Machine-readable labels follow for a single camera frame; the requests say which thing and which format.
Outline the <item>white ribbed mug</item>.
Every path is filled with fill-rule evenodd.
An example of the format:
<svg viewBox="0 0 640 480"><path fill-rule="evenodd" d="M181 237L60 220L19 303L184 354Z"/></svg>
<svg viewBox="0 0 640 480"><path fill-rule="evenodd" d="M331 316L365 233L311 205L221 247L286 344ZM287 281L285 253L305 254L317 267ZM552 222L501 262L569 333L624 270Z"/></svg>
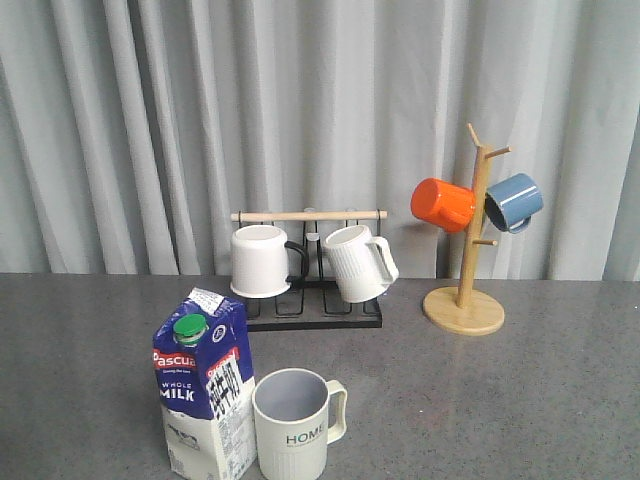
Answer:
<svg viewBox="0 0 640 480"><path fill-rule="evenodd" d="M331 233L324 248L342 299L362 303L384 293L399 277L388 241L366 225Z"/></svg>

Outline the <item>orange mug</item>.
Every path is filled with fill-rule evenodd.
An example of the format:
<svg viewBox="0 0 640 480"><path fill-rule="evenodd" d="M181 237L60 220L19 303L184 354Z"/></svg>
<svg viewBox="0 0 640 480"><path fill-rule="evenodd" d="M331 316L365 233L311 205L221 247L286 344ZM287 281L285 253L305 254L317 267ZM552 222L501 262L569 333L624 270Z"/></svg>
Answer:
<svg viewBox="0 0 640 480"><path fill-rule="evenodd" d="M412 214L448 233L464 230L475 211L475 195L468 188L427 178L415 188L410 202Z"/></svg>

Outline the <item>blue mug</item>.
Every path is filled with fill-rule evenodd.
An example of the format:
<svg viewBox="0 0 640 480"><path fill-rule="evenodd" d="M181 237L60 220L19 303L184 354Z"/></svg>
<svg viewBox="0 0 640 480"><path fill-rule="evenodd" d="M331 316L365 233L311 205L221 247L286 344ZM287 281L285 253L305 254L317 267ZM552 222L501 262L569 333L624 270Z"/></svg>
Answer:
<svg viewBox="0 0 640 480"><path fill-rule="evenodd" d="M543 206L542 193L534 180L518 173L487 189L484 209L498 230L516 234L529 226Z"/></svg>

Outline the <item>blue white milk carton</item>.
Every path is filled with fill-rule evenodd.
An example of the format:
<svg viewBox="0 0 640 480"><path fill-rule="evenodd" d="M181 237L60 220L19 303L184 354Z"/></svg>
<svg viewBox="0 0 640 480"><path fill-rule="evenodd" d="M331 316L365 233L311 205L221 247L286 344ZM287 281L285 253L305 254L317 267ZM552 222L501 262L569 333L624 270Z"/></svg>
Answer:
<svg viewBox="0 0 640 480"><path fill-rule="evenodd" d="M195 288L153 336L171 469L239 479L256 458L254 371L243 303Z"/></svg>

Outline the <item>black metal mug rack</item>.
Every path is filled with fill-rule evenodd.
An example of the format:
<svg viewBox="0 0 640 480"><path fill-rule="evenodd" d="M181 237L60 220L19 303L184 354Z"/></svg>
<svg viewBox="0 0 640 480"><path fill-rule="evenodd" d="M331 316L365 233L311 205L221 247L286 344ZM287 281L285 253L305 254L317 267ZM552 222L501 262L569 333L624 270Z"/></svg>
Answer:
<svg viewBox="0 0 640 480"><path fill-rule="evenodd" d="M231 220L238 227L251 224L274 225L278 222L299 222L301 236L297 240L309 255L312 269L305 278L293 283L285 293L269 299L247 299L249 329L258 331L322 330L344 328L380 328L383 316L376 298L363 303L342 301L335 280L328 275L322 249L320 224L334 222L340 227L375 223L381 232L384 210L317 211L257 213L238 211Z"/></svg>

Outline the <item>wooden mug tree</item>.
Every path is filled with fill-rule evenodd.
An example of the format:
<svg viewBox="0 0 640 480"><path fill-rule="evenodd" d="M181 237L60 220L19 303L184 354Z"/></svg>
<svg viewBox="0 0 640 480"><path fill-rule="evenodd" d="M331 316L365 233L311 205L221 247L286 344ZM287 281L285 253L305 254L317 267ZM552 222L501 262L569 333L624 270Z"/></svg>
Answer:
<svg viewBox="0 0 640 480"><path fill-rule="evenodd" d="M456 287L441 287L429 292L423 299L424 314L439 327L467 336L483 336L499 330L505 319L500 302L474 288L477 260L482 246L495 246L495 240L482 237L485 218L485 196L495 157L511 151L506 146L494 149L481 141L472 124L467 125L472 142L476 147L472 190L476 209L465 230L465 243L460 269L459 284Z"/></svg>

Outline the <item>grey curtain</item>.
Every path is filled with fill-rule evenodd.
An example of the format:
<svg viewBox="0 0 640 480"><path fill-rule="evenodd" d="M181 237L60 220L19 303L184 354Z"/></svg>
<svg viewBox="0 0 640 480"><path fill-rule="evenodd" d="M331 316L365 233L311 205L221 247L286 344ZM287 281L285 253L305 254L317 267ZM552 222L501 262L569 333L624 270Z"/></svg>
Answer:
<svg viewBox="0 0 640 480"><path fill-rule="evenodd" d="M380 208L450 277L409 199L470 130L545 202L480 277L638 278L635 1L5 1L1 269L225 275L234 212Z"/></svg>

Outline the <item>cream HOME mug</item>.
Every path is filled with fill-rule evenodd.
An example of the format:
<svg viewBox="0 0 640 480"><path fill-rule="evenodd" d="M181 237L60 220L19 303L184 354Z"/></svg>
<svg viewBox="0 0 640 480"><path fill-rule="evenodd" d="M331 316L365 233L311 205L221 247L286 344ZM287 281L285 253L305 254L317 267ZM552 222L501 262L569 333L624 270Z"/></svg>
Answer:
<svg viewBox="0 0 640 480"><path fill-rule="evenodd" d="M347 430L348 392L302 368L265 376L252 394L259 468L267 479L317 479Z"/></svg>

